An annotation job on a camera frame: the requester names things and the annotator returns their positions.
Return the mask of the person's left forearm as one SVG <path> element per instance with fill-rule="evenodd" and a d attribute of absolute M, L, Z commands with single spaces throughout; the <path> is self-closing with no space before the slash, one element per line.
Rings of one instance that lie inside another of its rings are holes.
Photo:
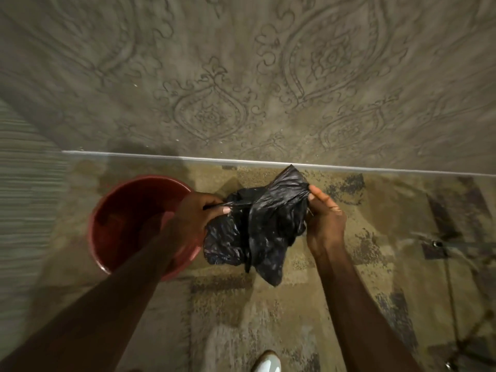
<path fill-rule="evenodd" d="M 114 372 L 182 244 L 153 240 L 0 361 L 0 372 Z"/>

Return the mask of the person's right forearm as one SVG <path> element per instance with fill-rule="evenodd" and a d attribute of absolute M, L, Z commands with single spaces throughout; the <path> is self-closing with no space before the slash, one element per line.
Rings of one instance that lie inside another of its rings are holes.
<path fill-rule="evenodd" d="M 347 372 L 422 372 L 370 296 L 344 244 L 307 245 Z"/>

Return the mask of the person's left hand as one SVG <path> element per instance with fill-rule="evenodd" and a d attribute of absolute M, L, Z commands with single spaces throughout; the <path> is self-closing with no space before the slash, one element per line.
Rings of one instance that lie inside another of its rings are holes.
<path fill-rule="evenodd" d="M 223 200 L 214 194 L 192 192 L 181 201 L 173 217 L 165 223 L 162 239 L 168 260 L 172 260 L 178 251 L 200 237 L 207 224 L 217 218 L 209 217 L 204 211 L 206 204 L 223 204 Z"/>

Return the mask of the black metal stand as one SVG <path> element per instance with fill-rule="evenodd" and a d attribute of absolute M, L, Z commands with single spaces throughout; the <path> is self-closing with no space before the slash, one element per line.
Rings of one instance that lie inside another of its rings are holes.
<path fill-rule="evenodd" d="M 439 357 L 445 372 L 496 372 L 496 239 L 412 232 L 440 257 L 454 340 Z"/>

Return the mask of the grey damask patterned rug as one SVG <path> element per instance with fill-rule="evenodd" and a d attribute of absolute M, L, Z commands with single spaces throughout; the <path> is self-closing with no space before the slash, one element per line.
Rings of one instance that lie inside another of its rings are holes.
<path fill-rule="evenodd" d="M 496 0 L 0 0 L 66 151 L 496 175 Z"/>

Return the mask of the red plastic basin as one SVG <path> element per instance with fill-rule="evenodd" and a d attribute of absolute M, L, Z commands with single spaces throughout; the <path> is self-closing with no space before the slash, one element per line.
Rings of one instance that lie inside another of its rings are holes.
<path fill-rule="evenodd" d="M 88 223 L 91 256 L 112 274 L 156 237 L 193 189 L 165 175 L 139 175 L 110 190 Z"/>

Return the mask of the white shoe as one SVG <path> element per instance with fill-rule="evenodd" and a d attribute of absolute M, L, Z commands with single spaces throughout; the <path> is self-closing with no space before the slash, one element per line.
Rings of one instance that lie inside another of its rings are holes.
<path fill-rule="evenodd" d="M 281 360 L 275 351 L 266 350 L 257 358 L 250 372 L 282 372 Z"/>

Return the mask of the grey striped mat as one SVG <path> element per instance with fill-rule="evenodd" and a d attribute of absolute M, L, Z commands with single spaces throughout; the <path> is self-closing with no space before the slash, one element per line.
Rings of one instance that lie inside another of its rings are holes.
<path fill-rule="evenodd" d="M 65 171 L 59 148 L 0 98 L 0 359 L 27 329 Z"/>

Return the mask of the brown abstract patterned rug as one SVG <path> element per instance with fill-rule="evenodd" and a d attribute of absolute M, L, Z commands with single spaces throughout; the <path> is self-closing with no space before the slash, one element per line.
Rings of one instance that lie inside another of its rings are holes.
<path fill-rule="evenodd" d="M 269 183 L 281 168 L 217 166 L 127 157 L 69 158 L 64 191 L 30 306 L 30 335 L 105 274 L 90 255 L 87 223 L 100 198 L 138 175 L 167 175 L 226 196 Z M 457 231 L 496 239 L 496 177 L 302 170 L 348 217 L 345 242 L 357 272 L 392 329 L 426 372 L 454 340 L 440 257 L 412 234 Z M 283 371 L 345 372 L 312 256 L 303 237 L 289 249 L 283 281 L 211 266 L 202 252 L 154 294 L 119 370 L 247 371 L 263 351 Z"/>

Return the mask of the person's right hand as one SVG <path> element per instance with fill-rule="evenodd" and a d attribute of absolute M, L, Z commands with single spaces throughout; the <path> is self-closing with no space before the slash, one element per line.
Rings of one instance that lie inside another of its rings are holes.
<path fill-rule="evenodd" d="M 333 260 L 345 250 L 346 214 L 315 185 L 309 186 L 309 194 L 315 195 L 315 229 L 307 237 L 307 246 L 316 262 Z"/>

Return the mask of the black plastic bag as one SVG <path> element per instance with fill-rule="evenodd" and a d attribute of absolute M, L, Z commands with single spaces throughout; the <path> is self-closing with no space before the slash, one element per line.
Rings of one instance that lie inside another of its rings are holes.
<path fill-rule="evenodd" d="M 309 184 L 289 165 L 263 187 L 241 188 L 221 204 L 230 212 L 206 226 L 203 254 L 211 265 L 254 268 L 273 287 L 282 282 L 288 248 L 306 230 Z"/>

